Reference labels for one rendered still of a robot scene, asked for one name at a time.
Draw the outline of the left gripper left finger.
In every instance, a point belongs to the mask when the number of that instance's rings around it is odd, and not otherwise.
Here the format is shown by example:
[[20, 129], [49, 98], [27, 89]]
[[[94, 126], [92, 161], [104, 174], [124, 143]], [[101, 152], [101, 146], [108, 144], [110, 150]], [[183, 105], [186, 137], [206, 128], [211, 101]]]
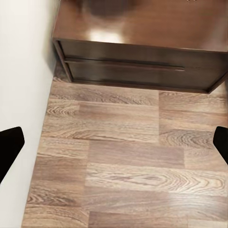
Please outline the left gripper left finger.
[[0, 183], [25, 144], [20, 126], [0, 132]]

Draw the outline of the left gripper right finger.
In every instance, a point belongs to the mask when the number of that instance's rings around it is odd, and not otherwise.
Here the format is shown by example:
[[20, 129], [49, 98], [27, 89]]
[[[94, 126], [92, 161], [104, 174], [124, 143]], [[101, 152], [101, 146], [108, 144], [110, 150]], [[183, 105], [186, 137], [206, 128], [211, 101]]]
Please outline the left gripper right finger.
[[217, 126], [213, 144], [228, 164], [228, 128]]

